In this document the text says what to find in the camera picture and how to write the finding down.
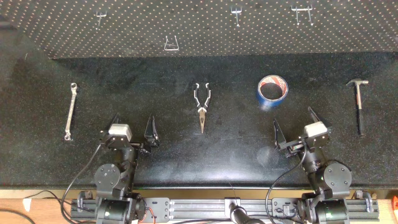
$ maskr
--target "hammer head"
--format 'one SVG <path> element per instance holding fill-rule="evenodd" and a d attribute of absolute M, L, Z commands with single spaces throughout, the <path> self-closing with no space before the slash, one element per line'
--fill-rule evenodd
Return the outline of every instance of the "hammer head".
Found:
<path fill-rule="evenodd" d="M 349 85 L 350 83 L 354 83 L 356 86 L 360 84 L 368 84 L 369 81 L 367 80 L 361 80 L 360 78 L 354 78 L 353 80 L 349 81 L 346 85 Z"/>

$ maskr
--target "silver wrench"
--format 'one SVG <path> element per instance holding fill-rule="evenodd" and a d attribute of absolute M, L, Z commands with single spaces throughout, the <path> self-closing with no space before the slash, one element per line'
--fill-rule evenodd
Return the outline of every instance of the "silver wrench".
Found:
<path fill-rule="evenodd" d="M 67 127 L 65 128 L 65 140 L 70 141 L 70 122 L 72 121 L 72 115 L 73 115 L 73 108 L 75 107 L 75 100 L 77 96 L 77 84 L 76 83 L 71 83 L 70 84 L 70 89 L 72 91 L 72 100 L 70 101 L 70 107 L 69 107 L 69 114 L 68 114 L 68 121 L 67 121 Z"/>

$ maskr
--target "blue tape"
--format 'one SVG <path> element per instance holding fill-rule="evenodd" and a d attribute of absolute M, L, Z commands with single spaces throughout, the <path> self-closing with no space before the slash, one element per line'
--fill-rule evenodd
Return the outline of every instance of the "blue tape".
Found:
<path fill-rule="evenodd" d="M 276 100 L 271 100 L 266 98 L 262 93 L 261 93 L 261 87 L 263 85 L 266 85 L 267 83 L 274 83 L 279 88 L 282 90 L 282 96 Z M 287 92 L 289 91 L 289 87 L 287 86 L 287 82 L 280 76 L 277 75 L 268 75 L 259 82 L 259 85 L 257 87 L 257 99 L 260 102 L 260 105 L 266 106 L 266 107 L 274 107 L 278 106 L 283 102 L 285 99 Z"/>

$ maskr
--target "black tabletop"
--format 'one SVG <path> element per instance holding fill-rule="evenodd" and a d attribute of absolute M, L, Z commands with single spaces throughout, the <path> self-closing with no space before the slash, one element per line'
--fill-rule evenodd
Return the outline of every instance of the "black tabletop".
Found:
<path fill-rule="evenodd" d="M 20 58 L 3 80 L 0 107 L 0 184 L 3 188 L 65 188 L 87 163 L 98 133 L 118 112 L 133 139 L 143 140 L 155 115 L 161 146 L 142 154 L 136 189 L 266 188 L 299 162 L 274 148 L 272 120 L 287 140 L 312 123 L 311 106 L 333 125 L 323 148 L 353 170 L 352 187 L 397 188 L 398 58 L 395 53 L 286 54 L 237 57 Z M 263 111 L 256 88 L 266 75 L 279 75 L 289 93 L 278 107 Z M 353 78 L 361 86 L 366 136 L 359 138 Z M 71 142 L 65 142 L 70 84 L 78 84 Z M 201 134 L 193 86 L 211 103 Z M 101 151 L 77 180 L 93 188 L 100 164 L 113 161 Z M 278 187 L 309 188 L 301 169 Z"/>

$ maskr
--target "pliers handle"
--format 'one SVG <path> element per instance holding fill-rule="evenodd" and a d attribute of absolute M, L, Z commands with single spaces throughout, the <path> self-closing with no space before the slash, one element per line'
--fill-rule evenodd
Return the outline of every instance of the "pliers handle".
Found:
<path fill-rule="evenodd" d="M 198 112 L 201 111 L 201 110 L 207 112 L 207 108 L 209 107 L 210 97 L 211 97 L 211 90 L 209 89 L 209 83 L 206 83 L 207 99 L 206 99 L 205 104 L 203 106 L 200 105 L 200 102 L 198 100 L 198 89 L 199 89 L 199 84 L 196 83 L 196 87 L 193 90 L 193 97 L 194 97 L 194 99 L 196 101 Z"/>

